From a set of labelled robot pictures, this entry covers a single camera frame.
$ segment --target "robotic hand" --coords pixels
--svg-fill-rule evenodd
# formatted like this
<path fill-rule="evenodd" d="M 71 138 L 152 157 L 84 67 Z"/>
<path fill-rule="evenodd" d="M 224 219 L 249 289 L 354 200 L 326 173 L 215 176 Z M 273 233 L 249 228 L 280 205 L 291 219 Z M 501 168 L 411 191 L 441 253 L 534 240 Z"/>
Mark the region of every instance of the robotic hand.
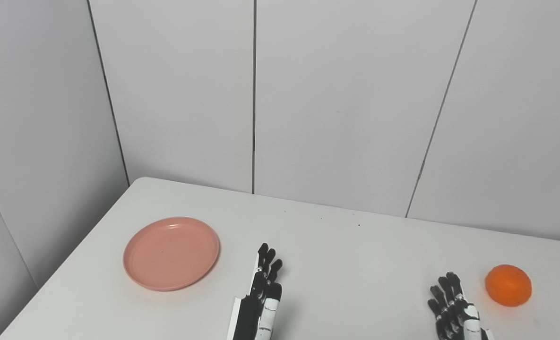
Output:
<path fill-rule="evenodd" d="M 449 272 L 438 282 L 441 288 L 431 286 L 434 299 L 428 303 L 435 314 L 439 340 L 494 340 L 489 329 L 481 328 L 477 308 L 467 301 L 460 278 Z"/>
<path fill-rule="evenodd" d="M 282 286 L 276 282 L 282 260 L 272 263 L 276 251 L 263 243 L 248 295 L 236 298 L 228 340 L 270 340 Z"/>

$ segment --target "black robotic finger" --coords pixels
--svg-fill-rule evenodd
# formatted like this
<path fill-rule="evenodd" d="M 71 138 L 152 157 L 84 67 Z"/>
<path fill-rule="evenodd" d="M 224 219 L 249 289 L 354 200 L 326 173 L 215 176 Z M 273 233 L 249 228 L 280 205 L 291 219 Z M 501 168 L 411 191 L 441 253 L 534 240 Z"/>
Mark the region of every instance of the black robotic finger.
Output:
<path fill-rule="evenodd" d="M 267 255 L 267 250 L 269 250 L 269 245 L 263 243 L 260 248 L 258 248 L 258 264 L 257 267 L 263 269 L 263 263 L 265 262 L 265 256 Z"/>
<path fill-rule="evenodd" d="M 280 268 L 282 268 L 282 260 L 278 258 L 276 262 L 273 262 L 271 264 L 271 267 L 269 268 L 269 275 L 267 276 L 267 281 L 269 284 L 273 283 L 276 280 Z"/>
<path fill-rule="evenodd" d="M 438 279 L 439 285 L 446 293 L 446 302 L 448 303 L 448 318 L 450 320 L 450 324 L 452 325 L 452 329 L 455 332 L 458 332 L 460 329 L 460 323 L 457 319 L 457 313 L 455 311 L 455 297 L 454 292 L 452 290 L 452 286 L 450 286 L 450 282 L 445 276 L 441 276 Z"/>
<path fill-rule="evenodd" d="M 429 299 L 427 304 L 429 304 L 429 308 L 431 308 L 431 311 L 435 314 L 435 330 L 437 331 L 439 340 L 450 340 L 452 338 L 452 331 L 448 327 L 446 320 L 441 316 L 442 308 L 439 306 L 437 300 Z"/>
<path fill-rule="evenodd" d="M 276 256 L 276 250 L 270 248 L 267 251 L 267 254 L 265 255 L 265 260 L 263 261 L 263 273 L 265 273 L 265 276 L 269 274 L 269 265 L 271 264 L 271 261 L 274 260 L 275 256 Z"/>

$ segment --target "orange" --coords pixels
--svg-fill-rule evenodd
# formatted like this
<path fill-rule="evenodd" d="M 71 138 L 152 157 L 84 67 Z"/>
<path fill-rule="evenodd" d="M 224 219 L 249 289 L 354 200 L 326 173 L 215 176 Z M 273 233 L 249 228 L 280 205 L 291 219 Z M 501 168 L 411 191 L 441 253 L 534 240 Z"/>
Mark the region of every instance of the orange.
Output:
<path fill-rule="evenodd" d="M 503 306 L 515 307 L 532 296 L 532 282 L 526 272 L 510 264 L 494 267 L 485 276 L 485 290 Z"/>

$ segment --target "table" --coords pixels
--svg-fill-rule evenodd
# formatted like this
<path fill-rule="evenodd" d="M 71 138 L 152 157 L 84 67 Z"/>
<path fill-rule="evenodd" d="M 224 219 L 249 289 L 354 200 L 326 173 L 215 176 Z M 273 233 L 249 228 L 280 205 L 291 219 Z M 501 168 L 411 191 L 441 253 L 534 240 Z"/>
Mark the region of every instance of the table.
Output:
<path fill-rule="evenodd" d="M 221 254 L 196 284 L 153 292 L 125 274 L 122 252 L 138 230 L 172 216 L 209 224 Z M 560 241 L 154 178 L 133 183 L 0 339 L 224 340 L 263 241 L 284 260 L 273 340 L 435 340 L 426 301 L 447 271 L 497 340 L 560 339 Z M 485 293 L 485 274 L 501 263 L 532 279 L 523 306 Z"/>

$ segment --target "pink plate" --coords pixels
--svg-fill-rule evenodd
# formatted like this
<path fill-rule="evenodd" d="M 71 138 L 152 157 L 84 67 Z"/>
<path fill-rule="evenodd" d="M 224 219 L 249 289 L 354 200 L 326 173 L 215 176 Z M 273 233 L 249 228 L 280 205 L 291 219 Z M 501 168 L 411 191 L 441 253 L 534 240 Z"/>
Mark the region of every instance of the pink plate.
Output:
<path fill-rule="evenodd" d="M 170 217 L 139 230 L 124 249 L 124 269 L 152 290 L 175 290 L 200 280 L 219 255 L 219 238 L 208 224 Z"/>

